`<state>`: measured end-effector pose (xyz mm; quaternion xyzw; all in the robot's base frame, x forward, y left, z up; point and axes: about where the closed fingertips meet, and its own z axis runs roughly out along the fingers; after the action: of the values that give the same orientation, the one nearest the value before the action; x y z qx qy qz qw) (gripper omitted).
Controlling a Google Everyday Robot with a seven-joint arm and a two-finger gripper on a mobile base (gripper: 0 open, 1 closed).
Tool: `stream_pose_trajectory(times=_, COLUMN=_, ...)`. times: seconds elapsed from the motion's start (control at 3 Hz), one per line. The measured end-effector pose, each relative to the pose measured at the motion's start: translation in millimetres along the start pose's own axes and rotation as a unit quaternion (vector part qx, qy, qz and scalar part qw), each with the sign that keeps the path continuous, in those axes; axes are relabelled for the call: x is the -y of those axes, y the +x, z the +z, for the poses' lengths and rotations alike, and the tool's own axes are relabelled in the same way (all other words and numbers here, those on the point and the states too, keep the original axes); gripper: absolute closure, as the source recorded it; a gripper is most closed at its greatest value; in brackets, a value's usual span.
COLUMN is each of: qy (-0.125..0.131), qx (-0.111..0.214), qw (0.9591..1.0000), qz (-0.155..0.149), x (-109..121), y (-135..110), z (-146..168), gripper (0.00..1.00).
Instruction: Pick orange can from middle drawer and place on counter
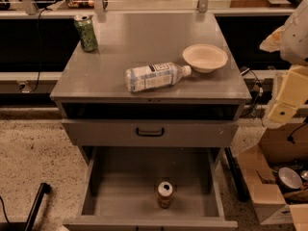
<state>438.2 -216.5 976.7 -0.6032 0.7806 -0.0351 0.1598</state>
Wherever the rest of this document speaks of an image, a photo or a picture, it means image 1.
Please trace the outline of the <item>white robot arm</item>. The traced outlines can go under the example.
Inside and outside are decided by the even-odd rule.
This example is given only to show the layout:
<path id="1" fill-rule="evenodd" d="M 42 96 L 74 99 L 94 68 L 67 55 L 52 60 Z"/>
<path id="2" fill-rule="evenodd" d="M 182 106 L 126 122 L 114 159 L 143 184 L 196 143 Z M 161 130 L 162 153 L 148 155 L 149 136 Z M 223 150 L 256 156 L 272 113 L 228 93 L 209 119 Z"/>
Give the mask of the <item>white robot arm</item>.
<path id="1" fill-rule="evenodd" d="M 276 75 L 265 111 L 264 124 L 278 128 L 308 100 L 308 0 L 302 0 L 285 24 L 262 41 L 260 49 L 279 51 L 281 59 L 291 64 L 286 73 Z"/>

